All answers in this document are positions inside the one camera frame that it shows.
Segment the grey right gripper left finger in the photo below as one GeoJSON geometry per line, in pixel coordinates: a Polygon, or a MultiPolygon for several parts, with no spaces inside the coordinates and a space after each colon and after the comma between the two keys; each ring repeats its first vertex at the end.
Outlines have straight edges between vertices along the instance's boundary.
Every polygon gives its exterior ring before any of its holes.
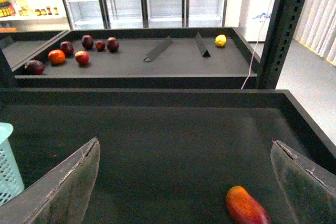
{"type": "Polygon", "coordinates": [[[1,206],[1,223],[82,223],[99,170],[93,138],[1,206]]]}

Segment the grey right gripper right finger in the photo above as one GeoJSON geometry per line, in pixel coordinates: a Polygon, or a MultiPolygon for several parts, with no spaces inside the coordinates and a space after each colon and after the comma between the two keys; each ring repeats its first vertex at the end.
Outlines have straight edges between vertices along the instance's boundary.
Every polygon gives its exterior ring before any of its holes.
{"type": "Polygon", "coordinates": [[[270,152],[295,223],[335,223],[335,175],[281,141],[270,152]]]}

